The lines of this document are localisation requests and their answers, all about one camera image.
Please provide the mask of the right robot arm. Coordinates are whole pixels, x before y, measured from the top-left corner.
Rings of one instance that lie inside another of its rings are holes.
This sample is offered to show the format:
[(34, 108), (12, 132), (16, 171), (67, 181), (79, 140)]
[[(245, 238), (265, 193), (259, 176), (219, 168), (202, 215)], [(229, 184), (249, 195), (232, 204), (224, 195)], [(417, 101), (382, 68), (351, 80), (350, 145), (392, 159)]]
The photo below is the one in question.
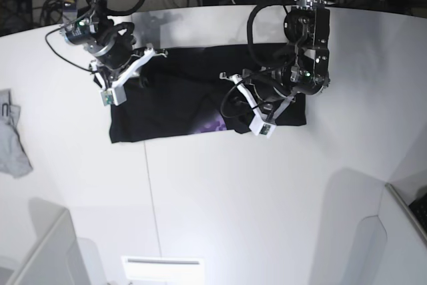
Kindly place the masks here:
[(126, 11), (114, 11), (107, 0), (63, 0), (62, 23), (56, 30), (71, 45), (81, 45), (93, 61), (85, 71), (94, 75), (104, 89), (118, 88), (129, 78), (137, 77), (142, 65), (152, 57), (167, 56), (164, 49), (150, 44), (135, 48), (132, 22), (114, 23), (113, 17), (135, 13), (145, 0)]

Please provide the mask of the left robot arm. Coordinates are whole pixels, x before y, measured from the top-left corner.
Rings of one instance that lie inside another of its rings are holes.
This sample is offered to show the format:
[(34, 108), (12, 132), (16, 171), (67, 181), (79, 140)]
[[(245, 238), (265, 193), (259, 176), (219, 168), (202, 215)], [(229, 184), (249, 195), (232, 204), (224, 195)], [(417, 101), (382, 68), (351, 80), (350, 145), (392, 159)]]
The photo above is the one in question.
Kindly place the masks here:
[[(335, 0), (271, 0), (256, 5), (247, 20), (248, 53), (257, 69), (220, 78), (233, 83), (220, 105), (225, 119), (239, 119), (255, 135), (269, 137), (279, 125), (304, 125), (306, 98), (330, 84), (330, 10)], [(286, 42), (269, 58), (254, 41), (254, 23), (268, 7), (286, 12)]]

